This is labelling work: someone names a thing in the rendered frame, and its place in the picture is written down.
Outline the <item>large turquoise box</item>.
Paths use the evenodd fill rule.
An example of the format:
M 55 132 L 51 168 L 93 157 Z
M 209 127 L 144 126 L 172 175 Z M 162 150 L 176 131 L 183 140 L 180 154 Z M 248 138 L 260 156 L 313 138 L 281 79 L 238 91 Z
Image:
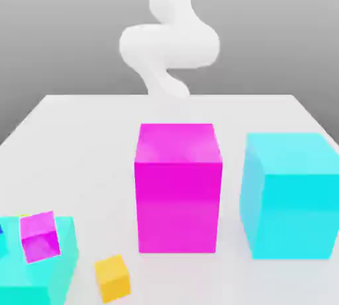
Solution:
M 0 305 L 64 305 L 79 257 L 70 216 L 58 216 L 61 254 L 28 264 L 19 234 L 19 217 L 0 217 Z

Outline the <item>small magenta cube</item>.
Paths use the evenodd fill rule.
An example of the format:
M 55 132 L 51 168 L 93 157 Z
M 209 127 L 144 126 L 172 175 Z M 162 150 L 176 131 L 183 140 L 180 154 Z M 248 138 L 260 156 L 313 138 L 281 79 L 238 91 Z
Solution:
M 60 255 L 56 219 L 52 211 L 20 217 L 19 230 L 27 264 Z

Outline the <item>large magenta box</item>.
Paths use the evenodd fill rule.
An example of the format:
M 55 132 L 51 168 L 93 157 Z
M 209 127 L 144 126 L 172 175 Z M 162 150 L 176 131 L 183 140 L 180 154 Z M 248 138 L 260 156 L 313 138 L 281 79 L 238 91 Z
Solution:
M 222 167 L 212 124 L 141 124 L 134 159 L 141 253 L 216 251 Z

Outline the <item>large cyan box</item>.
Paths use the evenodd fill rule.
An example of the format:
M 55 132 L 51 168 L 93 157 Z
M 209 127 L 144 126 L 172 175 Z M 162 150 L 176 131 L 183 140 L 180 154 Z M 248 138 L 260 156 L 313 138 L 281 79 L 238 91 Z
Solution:
M 319 133 L 249 133 L 240 218 L 254 259 L 328 259 L 339 231 L 339 153 Z

